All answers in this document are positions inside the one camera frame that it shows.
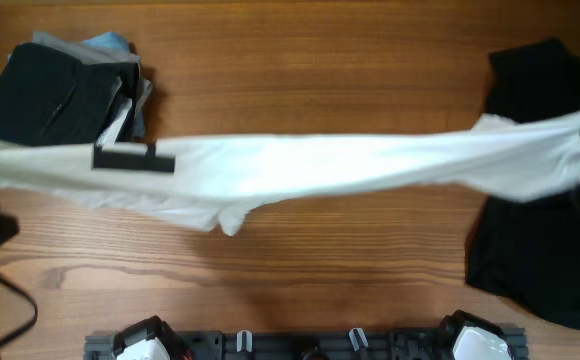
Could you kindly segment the white Puma t-shirt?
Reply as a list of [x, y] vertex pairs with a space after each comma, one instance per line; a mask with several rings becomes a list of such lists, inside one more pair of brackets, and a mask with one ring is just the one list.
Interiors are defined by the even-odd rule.
[[253, 209], [307, 196], [457, 183], [531, 201], [580, 179], [580, 111], [517, 124], [481, 116], [468, 131], [425, 135], [219, 135], [160, 140], [170, 173], [96, 169], [90, 144], [0, 141], [0, 188], [133, 210], [235, 234]]

